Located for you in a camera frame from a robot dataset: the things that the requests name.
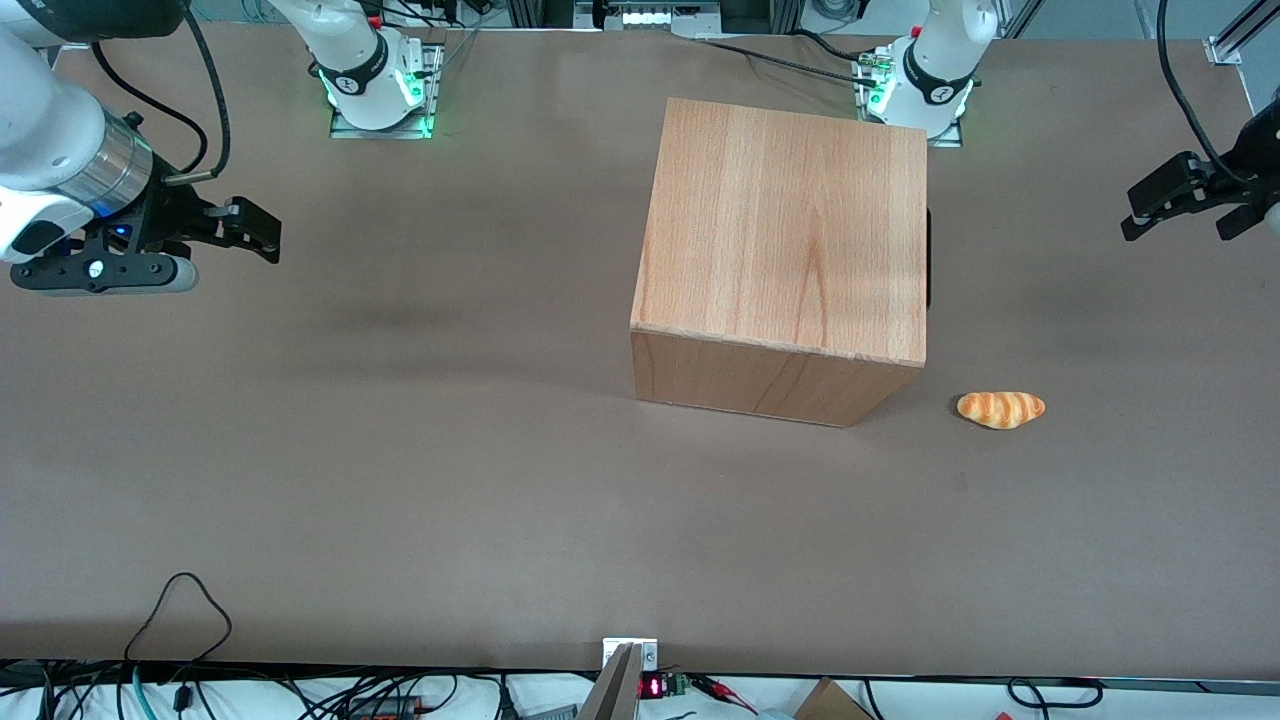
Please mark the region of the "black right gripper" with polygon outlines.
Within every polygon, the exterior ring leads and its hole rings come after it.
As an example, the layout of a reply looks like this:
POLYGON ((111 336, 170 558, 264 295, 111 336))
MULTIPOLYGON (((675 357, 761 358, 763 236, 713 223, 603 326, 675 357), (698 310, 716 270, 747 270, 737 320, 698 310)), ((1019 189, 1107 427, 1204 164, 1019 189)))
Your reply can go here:
POLYGON ((188 245, 196 242, 246 250, 278 264, 280 233, 280 220, 246 197, 215 206, 191 186, 156 184, 101 220, 100 247, 114 254, 164 252, 188 259, 188 245))

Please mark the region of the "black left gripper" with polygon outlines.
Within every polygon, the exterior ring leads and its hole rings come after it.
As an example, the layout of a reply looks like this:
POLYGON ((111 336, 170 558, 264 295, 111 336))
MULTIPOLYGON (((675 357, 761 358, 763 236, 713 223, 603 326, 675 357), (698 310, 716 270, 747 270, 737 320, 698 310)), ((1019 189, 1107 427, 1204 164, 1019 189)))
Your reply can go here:
POLYGON ((1121 222, 1126 242, 1134 242, 1160 222, 1197 214, 1229 202, 1242 204, 1217 219, 1221 241, 1231 241, 1266 222, 1277 202, 1279 96, 1257 111, 1225 152, 1210 145, 1210 163, 1194 152, 1179 152, 1133 184, 1126 197, 1130 215, 1121 222))

